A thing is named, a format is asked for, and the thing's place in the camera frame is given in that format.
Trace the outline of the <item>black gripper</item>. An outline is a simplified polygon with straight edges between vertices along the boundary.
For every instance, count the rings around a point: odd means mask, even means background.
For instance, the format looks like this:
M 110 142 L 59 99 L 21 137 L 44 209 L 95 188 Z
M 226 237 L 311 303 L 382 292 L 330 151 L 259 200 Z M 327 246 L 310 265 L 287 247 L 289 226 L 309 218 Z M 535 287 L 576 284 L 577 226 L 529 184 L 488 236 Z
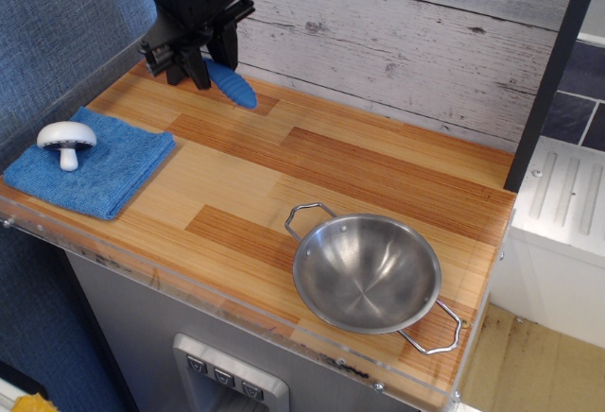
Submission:
M 166 74 L 178 85 L 189 77 L 199 90 L 211 88 L 201 53 L 235 71 L 238 66 L 237 24 L 254 12 L 252 0 L 153 0 L 157 18 L 139 42 L 153 76 Z

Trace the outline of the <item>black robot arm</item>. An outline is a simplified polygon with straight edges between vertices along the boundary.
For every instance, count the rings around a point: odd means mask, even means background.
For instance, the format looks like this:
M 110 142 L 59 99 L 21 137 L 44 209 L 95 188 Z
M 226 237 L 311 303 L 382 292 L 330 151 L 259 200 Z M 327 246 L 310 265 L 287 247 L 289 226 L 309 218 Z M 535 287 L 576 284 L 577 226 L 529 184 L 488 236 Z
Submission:
M 201 49 L 231 70 L 238 65 L 237 25 L 255 11 L 252 0 L 153 0 L 157 17 L 139 42 L 153 76 L 171 85 L 189 77 L 200 90 L 211 87 Z

